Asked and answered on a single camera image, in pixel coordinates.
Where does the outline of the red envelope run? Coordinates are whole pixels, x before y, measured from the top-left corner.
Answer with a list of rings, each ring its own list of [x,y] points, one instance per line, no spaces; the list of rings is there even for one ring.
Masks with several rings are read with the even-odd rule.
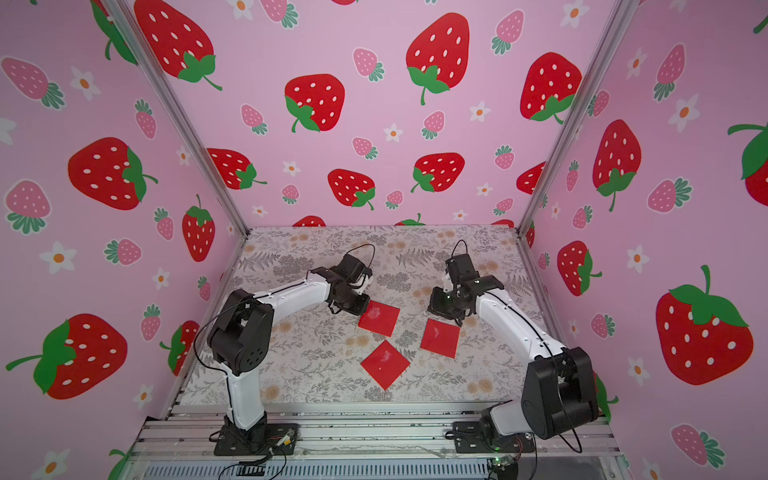
[[[460,328],[432,318],[427,320],[420,348],[454,359],[460,338]]]
[[[361,362],[361,367],[383,390],[388,390],[409,366],[410,361],[387,340]]]
[[[358,321],[358,327],[385,337],[391,337],[399,315],[399,308],[371,300],[366,312]]]

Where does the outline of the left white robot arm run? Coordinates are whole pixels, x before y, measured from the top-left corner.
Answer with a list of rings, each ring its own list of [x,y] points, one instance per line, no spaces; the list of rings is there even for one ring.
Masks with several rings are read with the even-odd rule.
[[[273,323],[325,303],[331,312],[362,316],[370,303],[365,289],[373,277],[369,265],[347,253],[339,264],[317,267],[292,284],[249,293],[233,291],[208,333],[206,343],[225,373],[227,418],[245,433],[266,419],[258,368],[270,347]]]

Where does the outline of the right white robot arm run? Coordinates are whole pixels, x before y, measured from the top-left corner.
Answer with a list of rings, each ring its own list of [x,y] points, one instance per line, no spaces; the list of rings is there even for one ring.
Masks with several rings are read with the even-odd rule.
[[[500,280],[480,275],[467,253],[450,257],[445,266],[445,279],[450,283],[433,289],[428,311],[457,325],[477,316],[527,363],[520,398],[483,412],[483,440],[492,444],[525,434],[549,439],[597,420],[599,407],[589,355],[580,347],[566,347],[536,325]]]

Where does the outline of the floral patterned table mat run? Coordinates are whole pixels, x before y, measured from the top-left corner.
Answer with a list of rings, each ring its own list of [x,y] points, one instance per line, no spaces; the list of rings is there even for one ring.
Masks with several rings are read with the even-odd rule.
[[[499,402],[518,397],[525,365],[484,321],[465,320],[454,359],[420,348],[430,293],[442,284],[449,256],[462,252],[470,254],[480,274],[499,279],[535,323],[543,323],[516,232],[504,226],[252,231],[228,278],[228,290],[260,292],[291,284],[350,253],[372,268],[371,299],[400,309],[391,337],[359,328],[356,317],[334,315],[324,304],[276,321],[259,367],[263,402]],[[388,390],[361,367],[384,340],[410,361]]]

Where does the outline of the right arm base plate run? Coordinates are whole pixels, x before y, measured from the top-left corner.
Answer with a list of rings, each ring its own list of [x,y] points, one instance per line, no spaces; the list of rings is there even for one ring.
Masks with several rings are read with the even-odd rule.
[[[460,454],[524,454],[536,450],[530,433],[501,435],[487,421],[458,421],[444,434]]]

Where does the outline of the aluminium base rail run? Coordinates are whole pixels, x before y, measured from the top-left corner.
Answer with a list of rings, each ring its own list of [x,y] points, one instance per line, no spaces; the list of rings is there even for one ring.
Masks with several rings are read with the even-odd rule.
[[[625,479],[617,443],[605,420],[558,436],[516,443],[492,453],[476,440],[449,439],[472,430],[482,401],[269,404],[279,432],[297,429],[292,451],[257,467],[252,456],[218,456],[214,437],[223,404],[175,403],[140,430],[120,479],[484,479],[491,462],[517,457],[522,479]]]

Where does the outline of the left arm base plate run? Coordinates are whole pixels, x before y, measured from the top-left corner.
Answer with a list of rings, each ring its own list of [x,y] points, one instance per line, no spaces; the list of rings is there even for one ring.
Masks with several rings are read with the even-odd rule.
[[[240,429],[226,421],[219,431],[214,447],[218,457],[293,454],[298,437],[296,423],[259,423],[249,430]]]

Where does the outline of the right aluminium frame post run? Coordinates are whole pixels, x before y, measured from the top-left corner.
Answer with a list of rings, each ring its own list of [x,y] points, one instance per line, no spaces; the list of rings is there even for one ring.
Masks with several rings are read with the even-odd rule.
[[[518,237],[524,239],[531,223],[534,221],[544,195],[554,181],[557,172],[566,157],[576,131],[582,124],[587,112],[587,106],[592,95],[597,92],[605,73],[610,66],[618,47],[620,46],[632,18],[639,6],[638,1],[616,1],[611,15],[608,17],[600,41],[597,43],[590,63],[583,74],[583,81],[576,94],[569,113],[555,137],[555,142],[545,163],[542,175],[534,189],[529,206],[517,227]]]

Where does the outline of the aluminium frame post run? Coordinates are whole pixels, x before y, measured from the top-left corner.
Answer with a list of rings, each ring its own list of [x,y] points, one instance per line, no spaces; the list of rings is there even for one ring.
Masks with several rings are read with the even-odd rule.
[[[620,46],[632,18],[639,6],[638,1],[616,1],[611,15],[608,17],[600,41],[597,43],[590,63],[583,74],[583,81],[576,94],[569,113],[555,137],[555,142],[545,163],[542,175],[534,189],[529,206],[517,227],[518,237],[524,239],[531,223],[534,221],[544,195],[554,181],[557,172],[566,157],[576,131],[582,124],[587,112],[587,106],[592,95],[597,92],[605,73],[610,66],[618,47]]]
[[[186,114],[182,102],[167,81],[165,72],[141,33],[133,14],[132,2],[110,0],[104,1],[104,4],[237,234],[241,238],[246,238],[250,229],[221,180],[210,155]]]

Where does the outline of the left aluminium frame post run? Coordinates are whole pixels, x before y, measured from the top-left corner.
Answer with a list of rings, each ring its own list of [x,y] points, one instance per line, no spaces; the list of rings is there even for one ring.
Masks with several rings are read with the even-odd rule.
[[[186,114],[182,102],[167,81],[165,72],[141,33],[133,14],[132,2],[110,0],[104,1],[104,4],[237,234],[241,238],[246,238],[250,229],[221,180],[210,155]]]

